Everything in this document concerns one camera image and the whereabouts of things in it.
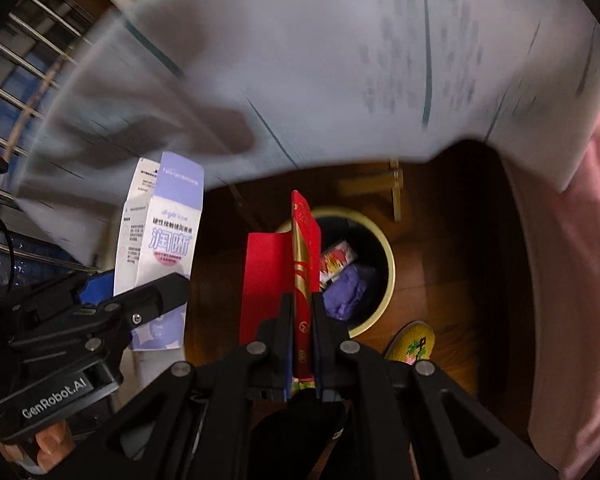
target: yellow slipper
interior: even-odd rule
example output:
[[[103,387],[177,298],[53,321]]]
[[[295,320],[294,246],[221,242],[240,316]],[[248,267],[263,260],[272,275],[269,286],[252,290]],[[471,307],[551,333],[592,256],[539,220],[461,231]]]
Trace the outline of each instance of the yellow slipper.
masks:
[[[421,359],[429,359],[436,334],[433,329],[423,321],[412,321],[405,326],[391,341],[384,354],[391,361],[402,361],[408,365]]]

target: pink fabric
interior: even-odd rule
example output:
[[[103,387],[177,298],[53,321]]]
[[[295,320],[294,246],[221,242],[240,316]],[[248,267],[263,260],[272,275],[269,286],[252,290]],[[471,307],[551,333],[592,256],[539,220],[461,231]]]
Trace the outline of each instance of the pink fabric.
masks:
[[[568,189],[506,164],[536,304],[529,434],[565,480],[600,454],[600,116]]]

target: trash can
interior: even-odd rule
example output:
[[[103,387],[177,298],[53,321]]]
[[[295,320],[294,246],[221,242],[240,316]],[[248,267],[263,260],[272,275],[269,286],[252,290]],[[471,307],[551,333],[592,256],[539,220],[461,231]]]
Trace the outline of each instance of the trash can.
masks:
[[[366,290],[347,322],[349,336],[357,336],[373,326],[389,305],[395,286],[394,253],[384,233],[362,213],[331,206],[317,207],[311,213],[320,226],[321,252],[346,240],[356,253],[355,263],[376,270],[374,285]],[[291,220],[282,224],[278,232],[290,229]]]

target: white cardboard box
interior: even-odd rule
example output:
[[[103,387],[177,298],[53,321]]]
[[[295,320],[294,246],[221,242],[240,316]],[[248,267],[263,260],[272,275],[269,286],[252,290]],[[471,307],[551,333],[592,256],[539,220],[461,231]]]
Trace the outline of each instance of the white cardboard box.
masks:
[[[126,197],[118,235],[113,293],[172,272],[190,276],[202,213],[204,171],[175,153],[160,164],[141,158]],[[186,305],[133,331],[133,350],[184,344]]]

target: black cable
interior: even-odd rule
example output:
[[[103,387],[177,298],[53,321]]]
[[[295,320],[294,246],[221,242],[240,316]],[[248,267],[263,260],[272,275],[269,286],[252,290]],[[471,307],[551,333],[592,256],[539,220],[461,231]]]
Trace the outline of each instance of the black cable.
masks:
[[[7,226],[0,219],[0,231],[4,233],[4,238],[7,240],[7,246],[9,247],[9,258],[11,260],[11,269],[9,271],[9,283],[7,283],[7,292],[11,291],[13,287],[13,279],[15,278],[15,267],[16,267],[16,256],[13,254],[13,240],[11,240],[11,233],[7,229]]]

